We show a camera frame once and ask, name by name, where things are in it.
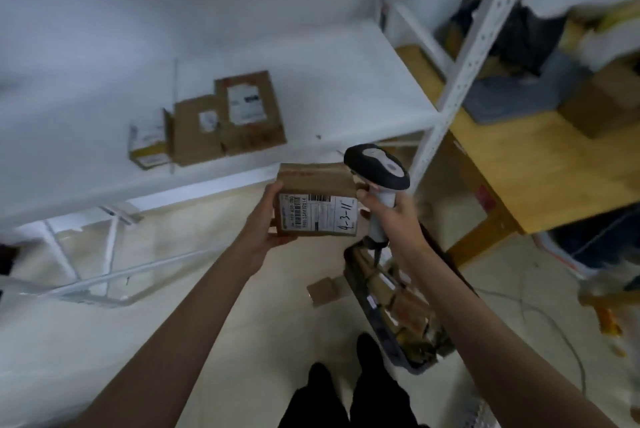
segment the handheld barcode scanner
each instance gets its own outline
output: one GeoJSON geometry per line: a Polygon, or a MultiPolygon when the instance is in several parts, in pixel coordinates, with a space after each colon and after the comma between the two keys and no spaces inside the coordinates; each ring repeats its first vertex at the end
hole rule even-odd
{"type": "MultiPolygon", "coordinates": [[[[366,143],[352,146],[344,152],[344,164],[371,186],[369,191],[387,207],[396,205],[396,192],[406,190],[411,185],[409,173],[393,155],[379,146],[366,143]]],[[[362,240],[367,249],[374,251],[374,267],[380,262],[383,248],[389,239],[378,218],[371,214],[369,234],[362,240]]]]}

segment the forearm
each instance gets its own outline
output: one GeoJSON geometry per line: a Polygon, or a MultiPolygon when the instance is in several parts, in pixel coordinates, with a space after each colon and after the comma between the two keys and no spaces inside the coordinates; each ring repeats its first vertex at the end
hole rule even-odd
{"type": "Polygon", "coordinates": [[[231,246],[80,416],[75,427],[173,427],[248,276],[231,246]]]}
{"type": "Polygon", "coordinates": [[[433,251],[413,251],[407,260],[420,291],[441,319],[501,426],[614,426],[433,251]]]}

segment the hand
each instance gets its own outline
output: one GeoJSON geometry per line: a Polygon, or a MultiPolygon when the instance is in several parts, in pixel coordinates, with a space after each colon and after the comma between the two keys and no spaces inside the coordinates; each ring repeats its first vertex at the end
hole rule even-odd
{"type": "MultiPolygon", "coordinates": [[[[401,266],[410,267],[411,259],[417,254],[433,252],[422,235],[415,205],[409,195],[404,192],[396,193],[394,208],[382,204],[375,195],[364,189],[359,189],[356,195],[358,200],[380,220],[389,238],[389,247],[401,266]]],[[[371,216],[366,211],[361,211],[361,214],[365,219],[371,216]]]]}
{"type": "Polygon", "coordinates": [[[244,256],[247,273],[250,276],[256,274],[269,249],[288,244],[296,239],[292,236],[278,236],[269,232],[272,225],[273,201],[276,194],[282,189],[282,181],[276,181],[267,185],[258,205],[247,217],[244,228],[229,249],[244,256]]]}

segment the plastic bin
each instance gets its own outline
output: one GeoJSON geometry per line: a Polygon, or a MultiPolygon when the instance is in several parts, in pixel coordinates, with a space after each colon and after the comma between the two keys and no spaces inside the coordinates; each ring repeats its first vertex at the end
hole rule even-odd
{"type": "MultiPolygon", "coordinates": [[[[425,240],[428,244],[433,248],[433,250],[438,254],[444,262],[451,268],[456,275],[460,277],[460,279],[469,287],[471,286],[468,282],[462,277],[460,272],[456,267],[453,266],[451,260],[446,256],[446,254],[442,251],[442,249],[438,246],[436,241],[431,237],[429,232],[424,228],[424,226],[420,225],[422,228],[422,234],[424,235],[425,240]]],[[[451,338],[443,331],[443,334],[438,337],[433,357],[428,359],[427,361],[418,364],[409,359],[407,359],[404,351],[400,347],[400,344],[397,342],[395,335],[389,330],[387,324],[382,318],[382,314],[380,313],[380,307],[373,308],[372,305],[367,300],[369,296],[369,290],[367,289],[367,285],[360,271],[360,268],[355,266],[355,261],[353,257],[353,252],[355,249],[363,247],[362,241],[357,242],[356,244],[348,247],[344,250],[344,277],[349,283],[351,290],[354,295],[358,299],[360,303],[360,307],[365,313],[367,320],[371,324],[378,340],[380,341],[380,345],[382,349],[386,353],[387,357],[391,364],[396,367],[403,367],[407,369],[411,374],[421,374],[426,371],[429,367],[433,366],[438,362],[438,357],[444,358],[454,352],[456,350],[451,338]]]]}

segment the black shoe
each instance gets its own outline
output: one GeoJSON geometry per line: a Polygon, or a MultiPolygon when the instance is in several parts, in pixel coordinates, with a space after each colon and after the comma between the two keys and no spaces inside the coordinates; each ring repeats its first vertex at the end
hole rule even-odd
{"type": "Polygon", "coordinates": [[[335,392],[333,387],[333,381],[331,379],[331,373],[322,362],[316,362],[309,369],[309,378],[307,385],[312,389],[321,391],[335,392]]]}
{"type": "Polygon", "coordinates": [[[356,353],[363,372],[380,369],[385,370],[385,361],[382,359],[380,347],[378,347],[376,341],[373,340],[373,337],[368,333],[358,335],[356,353]]]}

